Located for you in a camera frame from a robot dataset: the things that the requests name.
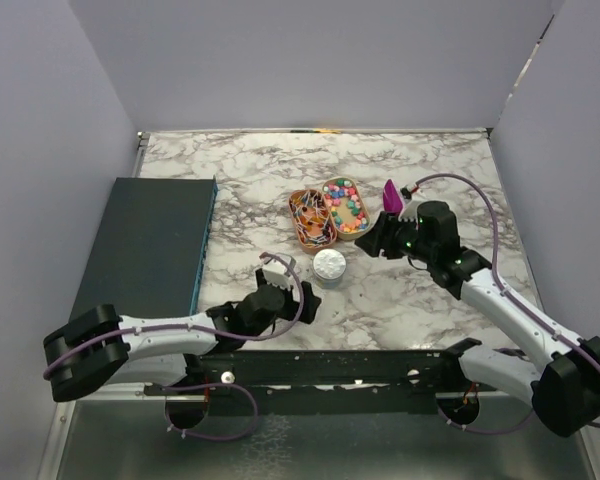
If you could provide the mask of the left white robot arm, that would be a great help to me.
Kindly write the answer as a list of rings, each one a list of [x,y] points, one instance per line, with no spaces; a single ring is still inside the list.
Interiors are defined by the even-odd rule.
[[[278,320],[288,328],[315,320],[322,300],[310,282],[291,274],[275,279],[265,268],[257,270],[256,281],[243,300],[187,317],[135,318],[111,304],[85,312],[43,340],[43,377],[53,400],[77,400],[116,383],[169,384],[190,394],[201,371],[187,356],[231,353],[247,342],[276,338],[287,331],[268,330]]]

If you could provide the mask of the clear glass jar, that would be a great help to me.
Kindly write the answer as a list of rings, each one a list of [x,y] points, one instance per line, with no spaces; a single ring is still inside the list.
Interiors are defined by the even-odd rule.
[[[343,276],[327,278],[327,277],[323,277],[321,275],[315,275],[314,279],[321,288],[334,289],[334,288],[337,288],[342,283]]]

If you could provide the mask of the pink tray of lollipops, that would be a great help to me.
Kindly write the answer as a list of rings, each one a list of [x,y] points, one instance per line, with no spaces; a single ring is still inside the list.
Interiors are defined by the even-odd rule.
[[[296,237],[305,253],[314,255],[336,242],[336,226],[320,190],[296,190],[289,195],[287,204]]]

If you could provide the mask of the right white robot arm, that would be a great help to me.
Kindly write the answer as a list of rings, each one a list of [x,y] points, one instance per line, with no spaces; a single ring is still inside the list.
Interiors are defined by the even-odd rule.
[[[600,417],[600,338],[583,339],[506,285],[494,264],[462,246],[447,203],[419,202],[408,217],[382,212],[355,244],[370,257],[424,263],[435,284],[487,317],[526,356],[472,345],[440,365],[447,389],[491,386],[529,405],[561,437]]]

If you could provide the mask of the tan tray of star candies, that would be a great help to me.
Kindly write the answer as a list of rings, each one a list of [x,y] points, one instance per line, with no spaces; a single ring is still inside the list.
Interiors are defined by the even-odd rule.
[[[371,216],[353,179],[332,178],[323,183],[322,191],[340,240],[353,241],[370,229]]]

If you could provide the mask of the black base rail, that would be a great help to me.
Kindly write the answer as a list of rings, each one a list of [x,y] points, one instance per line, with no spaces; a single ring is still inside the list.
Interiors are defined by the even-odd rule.
[[[214,416],[434,414],[438,396],[460,396],[470,386],[445,350],[239,350],[198,359],[184,383],[202,384],[202,397],[157,385],[144,393]]]

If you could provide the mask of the dark blue box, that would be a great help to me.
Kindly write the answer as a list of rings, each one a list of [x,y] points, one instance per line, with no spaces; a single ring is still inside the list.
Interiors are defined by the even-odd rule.
[[[70,314],[111,304],[138,318],[196,312],[215,179],[118,178]]]

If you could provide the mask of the silver jar lid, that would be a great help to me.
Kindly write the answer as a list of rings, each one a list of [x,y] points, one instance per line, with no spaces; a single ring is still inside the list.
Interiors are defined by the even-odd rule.
[[[346,270],[346,259],[342,253],[334,249],[319,251],[312,261],[314,273],[323,280],[337,280]]]

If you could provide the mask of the purple plastic scoop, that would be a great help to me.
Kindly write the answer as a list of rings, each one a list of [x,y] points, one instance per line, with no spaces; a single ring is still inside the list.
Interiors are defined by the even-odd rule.
[[[404,208],[404,199],[394,182],[385,182],[382,193],[383,210],[389,214],[400,214]]]

